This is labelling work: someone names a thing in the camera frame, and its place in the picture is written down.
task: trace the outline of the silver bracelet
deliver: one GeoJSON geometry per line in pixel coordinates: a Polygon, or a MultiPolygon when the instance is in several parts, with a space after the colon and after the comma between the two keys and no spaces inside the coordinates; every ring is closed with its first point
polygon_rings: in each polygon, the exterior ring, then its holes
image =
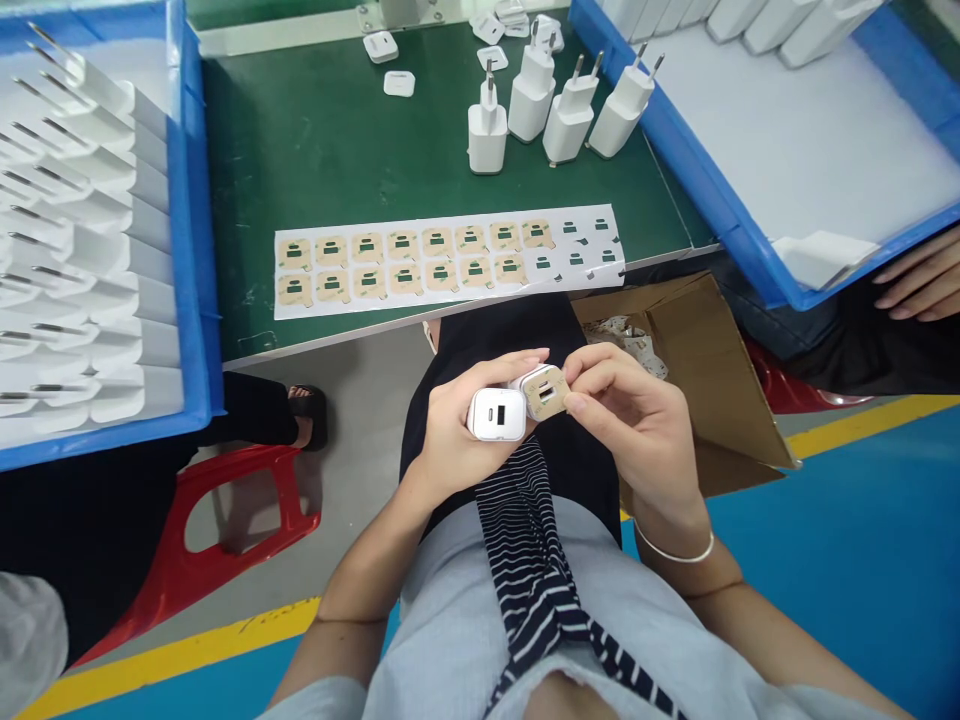
{"type": "Polygon", "coordinates": [[[650,549],[653,550],[655,553],[657,553],[658,555],[660,555],[660,556],[662,556],[662,557],[665,557],[667,560],[672,560],[673,562],[679,562],[679,563],[686,563],[686,564],[688,564],[688,565],[691,565],[691,564],[693,564],[693,563],[703,562],[704,560],[706,560],[707,557],[709,557],[710,553],[713,552],[713,546],[714,546],[715,541],[716,541],[716,538],[713,536],[713,530],[711,530],[711,531],[710,531],[710,544],[707,545],[707,549],[706,549],[706,550],[704,550],[702,553],[700,553],[699,555],[697,555],[697,557],[695,557],[695,558],[681,558],[681,557],[677,557],[676,555],[671,555],[670,553],[664,552],[663,550],[661,550],[660,548],[658,548],[656,545],[654,545],[652,542],[650,542],[649,540],[647,540],[647,536],[643,534],[643,530],[640,529],[640,525],[637,523],[637,519],[636,519],[636,518],[633,519],[633,526],[637,529],[637,535],[639,535],[641,538],[643,538],[643,541],[644,541],[648,546],[650,546],[650,549]]]}

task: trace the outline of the forearm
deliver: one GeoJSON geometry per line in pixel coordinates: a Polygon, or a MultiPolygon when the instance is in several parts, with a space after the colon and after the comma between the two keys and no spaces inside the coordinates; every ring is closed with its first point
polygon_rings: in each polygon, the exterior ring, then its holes
{"type": "MultiPolygon", "coordinates": [[[[710,542],[710,516],[702,498],[689,507],[677,508],[666,517],[634,494],[633,511],[637,524],[656,547],[677,557],[697,557],[710,542]]],[[[685,600],[703,597],[743,582],[743,572],[727,547],[719,540],[713,551],[698,563],[668,560],[637,536],[637,550],[643,564],[662,577],[685,600]]]]}
{"type": "Polygon", "coordinates": [[[911,717],[749,585],[688,602],[707,630],[735,648],[768,683],[823,688],[891,717],[911,717]]]}
{"type": "Polygon", "coordinates": [[[390,615],[435,507],[415,474],[414,463],[340,561],[320,602],[319,621],[372,623],[390,615]]]}
{"type": "MultiPolygon", "coordinates": [[[[677,557],[697,557],[710,541],[706,505],[691,503],[669,517],[634,495],[633,510],[647,539],[677,557]]],[[[687,601],[704,627],[724,640],[773,685],[823,688],[895,718],[910,715],[874,689],[829,650],[747,585],[736,559],[719,539],[698,563],[678,563],[639,536],[644,565],[687,601]]]]}

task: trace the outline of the blue plastic tray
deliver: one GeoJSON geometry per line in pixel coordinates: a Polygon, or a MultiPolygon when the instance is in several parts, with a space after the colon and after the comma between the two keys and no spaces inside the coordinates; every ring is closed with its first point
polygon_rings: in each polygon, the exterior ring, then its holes
{"type": "Polygon", "coordinates": [[[108,7],[83,7],[77,3],[49,12],[19,8],[0,17],[0,55],[23,52],[24,43],[36,39],[27,20],[35,20],[58,41],[77,49],[138,37],[167,42],[164,72],[171,99],[167,163],[185,404],[176,415],[0,450],[0,471],[180,435],[205,427],[212,415],[223,413],[203,78],[199,41],[187,25],[183,0],[108,7]]]}
{"type": "MultiPolygon", "coordinates": [[[[603,72],[616,84],[636,54],[594,0],[573,0],[570,22],[594,56],[604,51],[603,72]]],[[[960,162],[960,88],[889,7],[882,7],[853,35],[943,146],[960,162]]],[[[768,307],[790,304],[809,310],[907,248],[960,220],[960,199],[887,240],[868,264],[836,286],[800,285],[774,252],[667,95],[657,88],[640,124],[690,195],[697,209],[768,307]]]]}

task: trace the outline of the sticker sheet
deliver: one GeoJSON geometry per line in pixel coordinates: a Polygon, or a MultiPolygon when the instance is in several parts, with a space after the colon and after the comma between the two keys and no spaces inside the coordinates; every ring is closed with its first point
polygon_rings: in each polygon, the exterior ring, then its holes
{"type": "Polygon", "coordinates": [[[610,205],[280,230],[274,319],[623,284],[610,205]]]}

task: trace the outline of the usb port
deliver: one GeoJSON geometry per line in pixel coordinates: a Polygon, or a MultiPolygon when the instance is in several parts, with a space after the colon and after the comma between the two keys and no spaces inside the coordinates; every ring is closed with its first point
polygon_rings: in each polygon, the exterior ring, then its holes
{"type": "Polygon", "coordinates": [[[550,400],[550,398],[552,398],[554,395],[557,394],[557,391],[553,389],[553,385],[550,384],[549,380],[544,381],[540,385],[540,387],[538,388],[538,392],[540,394],[540,402],[543,402],[543,403],[547,402],[548,400],[550,400]]]}

